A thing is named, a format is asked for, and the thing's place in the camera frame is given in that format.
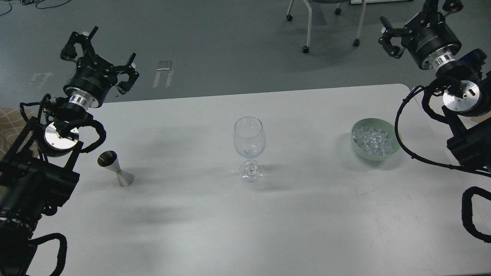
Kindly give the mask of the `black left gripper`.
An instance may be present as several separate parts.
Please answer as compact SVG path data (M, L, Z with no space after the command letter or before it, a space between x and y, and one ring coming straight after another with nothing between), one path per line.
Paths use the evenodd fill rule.
M88 58L88 63L78 64L72 76L64 86L67 95L67 103L81 108L100 108L109 90L116 87L121 95L125 95L134 86L140 74L133 64L136 53L132 53L125 65L114 66L109 62L97 62L95 49L92 46L92 38L98 31L98 26L87 34L72 32L67 43L60 53L64 61L78 62L81 58ZM82 56L78 57L76 45L80 45ZM120 80L120 75L126 75L126 80Z

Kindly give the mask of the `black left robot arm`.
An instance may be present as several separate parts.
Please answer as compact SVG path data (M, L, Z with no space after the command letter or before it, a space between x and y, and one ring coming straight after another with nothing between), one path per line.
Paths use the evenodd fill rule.
M66 264L68 242L61 233L33 238L43 215L54 215L79 182L74 171L79 155L100 147L107 133L88 112L100 108L110 89L126 94L140 76L130 55L124 65L113 65L96 54L90 33L71 33L60 53L76 68L63 87L65 97L50 94L38 102L21 102L25 125L1 159L1 275L26 276L38 246L59 241L53 276Z

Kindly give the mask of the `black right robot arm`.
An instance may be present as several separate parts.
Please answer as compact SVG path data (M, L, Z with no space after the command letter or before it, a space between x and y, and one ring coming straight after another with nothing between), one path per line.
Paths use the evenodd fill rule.
M456 54L461 42L447 25L447 16L460 12L460 0L446 0L438 10L437 0L426 0L421 12L403 27L395 28L382 16L382 37L378 42L393 58L407 50L421 70L435 70L435 80L426 86L416 86L403 99L394 123L400 148L425 164L490 176L490 119L466 128L461 117L481 117L490 112L490 73L482 74L487 58L481 49L474 49L461 58ZM447 149L458 165L442 164L423 158L404 145L399 134L399 119L407 103L423 93L421 106L433 120L449 126L452 136Z

